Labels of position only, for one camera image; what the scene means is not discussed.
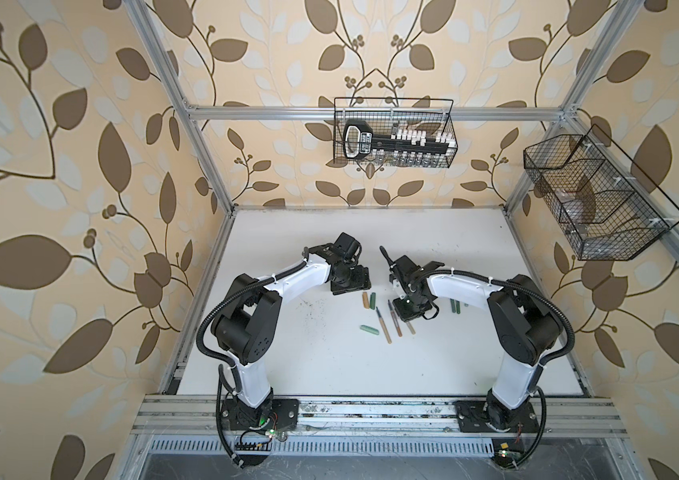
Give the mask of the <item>black socket tool set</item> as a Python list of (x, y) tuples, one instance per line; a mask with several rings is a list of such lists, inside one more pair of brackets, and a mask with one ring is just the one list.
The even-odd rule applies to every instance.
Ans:
[(457, 153), (457, 140), (450, 133), (437, 133), (435, 137), (427, 136), (427, 132), (410, 129), (393, 128), (391, 134), (376, 134), (375, 130), (363, 120), (351, 120), (343, 127), (341, 133), (341, 150), (343, 156), (351, 160), (361, 160), (367, 156), (379, 156), (387, 153), (401, 156), (413, 153), (415, 157), (430, 155), (436, 158), (447, 158)]

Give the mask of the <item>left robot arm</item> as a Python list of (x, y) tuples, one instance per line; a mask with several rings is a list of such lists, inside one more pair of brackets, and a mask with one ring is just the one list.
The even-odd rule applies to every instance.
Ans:
[(272, 416), (273, 390), (260, 362), (273, 344), (281, 307), (324, 284), (334, 296), (369, 290), (371, 276), (359, 263), (361, 252), (361, 242), (343, 232), (331, 243), (304, 248), (297, 264), (279, 272), (240, 274), (201, 321), (196, 349), (228, 367), (234, 405), (252, 422)]

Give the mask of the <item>light green cap lower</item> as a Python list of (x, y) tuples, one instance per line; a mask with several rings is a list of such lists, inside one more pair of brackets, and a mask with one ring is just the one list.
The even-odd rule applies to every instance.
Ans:
[(368, 333), (368, 334), (371, 334), (371, 335), (379, 336), (379, 334), (381, 334), (381, 332), (379, 332), (379, 330), (377, 328), (374, 328), (374, 327), (371, 327), (371, 326), (368, 326), (368, 325), (361, 325), (361, 326), (359, 326), (359, 329), (361, 331)]

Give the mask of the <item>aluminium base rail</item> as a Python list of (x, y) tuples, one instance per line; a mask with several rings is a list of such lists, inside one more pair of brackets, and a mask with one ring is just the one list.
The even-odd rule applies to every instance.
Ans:
[[(301, 396), (296, 407), (280, 408), (263, 430), (315, 436), (527, 437), (537, 430), (553, 438), (627, 438), (627, 428), (613, 402), (603, 398), (547, 398), (547, 421), (541, 402), (507, 431), (494, 430), (465, 412), (458, 397)], [(133, 422), (133, 434), (213, 434), (215, 398), (196, 395), (149, 395)]]

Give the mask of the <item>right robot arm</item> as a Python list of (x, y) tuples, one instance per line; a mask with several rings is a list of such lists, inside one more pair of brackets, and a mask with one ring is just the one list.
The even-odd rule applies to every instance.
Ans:
[(403, 292), (393, 300), (400, 320), (437, 317), (435, 301), (439, 298), (489, 312), (503, 348), (503, 362), (479, 418), (494, 430), (509, 430), (521, 408), (539, 391), (547, 364), (569, 355), (575, 347), (575, 332), (563, 310), (541, 294), (529, 276), (499, 280), (447, 268), (443, 262), (420, 266), (409, 256), (393, 259), (384, 247), (379, 250), (389, 264), (391, 284)]

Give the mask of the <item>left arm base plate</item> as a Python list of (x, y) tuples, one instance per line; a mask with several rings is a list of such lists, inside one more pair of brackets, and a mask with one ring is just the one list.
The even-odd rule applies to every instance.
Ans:
[(233, 397), (223, 400), (220, 415), (222, 422), (233, 431), (290, 431), (297, 426), (299, 406), (297, 399), (275, 398), (253, 408)]

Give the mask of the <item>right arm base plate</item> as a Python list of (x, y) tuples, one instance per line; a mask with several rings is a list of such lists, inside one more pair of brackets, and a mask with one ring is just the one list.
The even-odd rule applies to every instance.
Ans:
[(455, 402), (455, 414), (463, 433), (531, 434), (539, 432), (541, 420), (529, 400), (517, 409), (493, 400), (459, 400)]

